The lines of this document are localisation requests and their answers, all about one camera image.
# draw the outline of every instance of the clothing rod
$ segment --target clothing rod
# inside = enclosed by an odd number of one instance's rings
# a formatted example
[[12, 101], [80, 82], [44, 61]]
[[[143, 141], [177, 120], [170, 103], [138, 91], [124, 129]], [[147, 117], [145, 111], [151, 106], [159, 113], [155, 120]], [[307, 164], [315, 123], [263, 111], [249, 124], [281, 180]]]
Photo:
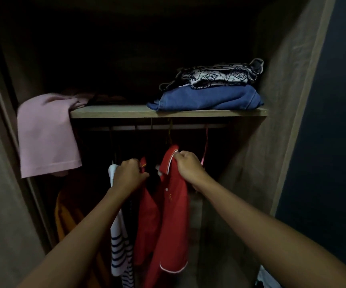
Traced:
[[88, 127], [86, 131], [126, 131], [126, 130], [168, 130], [168, 129], [205, 129], [205, 128], [224, 128], [227, 124], [156, 124], [156, 125], [119, 125]]

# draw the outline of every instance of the blue denim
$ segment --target blue denim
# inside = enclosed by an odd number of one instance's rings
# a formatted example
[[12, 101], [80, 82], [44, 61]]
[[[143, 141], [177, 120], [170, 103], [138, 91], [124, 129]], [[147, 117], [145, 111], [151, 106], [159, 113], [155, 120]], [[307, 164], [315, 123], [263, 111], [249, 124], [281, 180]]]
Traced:
[[147, 106], [155, 111], [251, 110], [262, 104], [260, 95], [251, 85], [220, 86], [198, 90], [185, 86], [165, 92], [160, 100], [147, 103]]

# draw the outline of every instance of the person's left hand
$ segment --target person's left hand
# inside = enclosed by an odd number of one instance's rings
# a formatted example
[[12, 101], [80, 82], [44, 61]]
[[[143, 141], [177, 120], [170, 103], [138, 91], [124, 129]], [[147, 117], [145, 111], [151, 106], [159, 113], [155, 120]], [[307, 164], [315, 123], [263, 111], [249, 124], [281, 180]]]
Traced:
[[137, 159], [124, 160], [114, 174], [113, 187], [122, 189], [129, 196], [149, 177], [149, 173], [139, 172]]

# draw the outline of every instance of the hand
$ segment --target hand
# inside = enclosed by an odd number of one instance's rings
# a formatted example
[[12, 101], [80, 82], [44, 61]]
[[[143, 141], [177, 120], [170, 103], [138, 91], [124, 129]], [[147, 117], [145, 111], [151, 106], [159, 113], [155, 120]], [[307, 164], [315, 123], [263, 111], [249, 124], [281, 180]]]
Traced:
[[199, 189], [200, 183], [211, 178], [207, 172], [205, 172], [194, 153], [183, 150], [181, 152], [176, 152], [174, 158], [177, 161], [178, 171], [181, 176], [190, 184], [193, 184], [196, 190]]
[[123, 189], [127, 196], [135, 191], [149, 177], [149, 173], [139, 172], [137, 159], [124, 160], [114, 174], [113, 187]]

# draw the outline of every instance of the dark blue wall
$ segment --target dark blue wall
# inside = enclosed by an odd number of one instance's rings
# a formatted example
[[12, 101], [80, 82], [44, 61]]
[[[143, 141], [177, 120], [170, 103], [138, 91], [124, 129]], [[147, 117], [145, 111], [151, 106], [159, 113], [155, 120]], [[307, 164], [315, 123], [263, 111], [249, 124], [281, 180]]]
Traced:
[[337, 0], [276, 217], [346, 264], [346, 0]]

